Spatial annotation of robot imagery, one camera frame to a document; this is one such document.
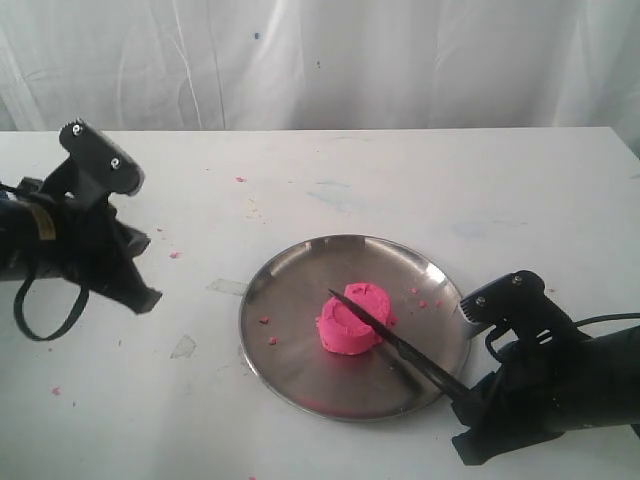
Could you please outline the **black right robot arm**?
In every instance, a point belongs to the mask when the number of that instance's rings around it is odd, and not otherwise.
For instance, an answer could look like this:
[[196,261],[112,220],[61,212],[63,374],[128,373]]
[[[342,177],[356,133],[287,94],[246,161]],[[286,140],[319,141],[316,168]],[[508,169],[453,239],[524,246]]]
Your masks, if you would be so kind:
[[639,330],[512,344],[473,389],[480,417],[452,439],[467,466],[555,440],[573,430],[639,425]]

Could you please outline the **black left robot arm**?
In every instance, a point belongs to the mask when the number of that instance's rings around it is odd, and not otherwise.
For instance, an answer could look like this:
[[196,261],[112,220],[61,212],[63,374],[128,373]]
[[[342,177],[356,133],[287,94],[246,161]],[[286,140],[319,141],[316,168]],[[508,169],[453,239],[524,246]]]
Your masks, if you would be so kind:
[[150,312],[162,293],[147,286],[134,259],[150,244],[122,223],[103,197],[91,207],[75,194],[25,177],[1,190],[1,279],[62,278],[136,314]]

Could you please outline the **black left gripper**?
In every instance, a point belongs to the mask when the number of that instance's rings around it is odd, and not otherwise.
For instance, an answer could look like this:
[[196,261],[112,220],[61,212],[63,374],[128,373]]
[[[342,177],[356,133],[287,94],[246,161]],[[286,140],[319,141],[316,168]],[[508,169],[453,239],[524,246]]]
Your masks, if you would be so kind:
[[117,210],[107,194],[89,207],[73,198],[34,193],[29,203],[44,209],[55,238],[40,240],[29,252],[34,279],[64,278],[126,306],[136,314],[150,312],[162,293],[148,287],[131,261],[151,240],[142,231],[116,222]]

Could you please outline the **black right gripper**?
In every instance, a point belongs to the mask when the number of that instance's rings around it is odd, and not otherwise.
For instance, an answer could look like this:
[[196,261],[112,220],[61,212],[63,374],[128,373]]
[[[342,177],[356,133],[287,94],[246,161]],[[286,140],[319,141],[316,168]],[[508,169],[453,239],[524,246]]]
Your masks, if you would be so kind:
[[476,425],[452,438],[464,465],[600,425],[599,340],[580,334],[528,352],[512,345],[505,354],[496,377],[451,404],[462,425]]

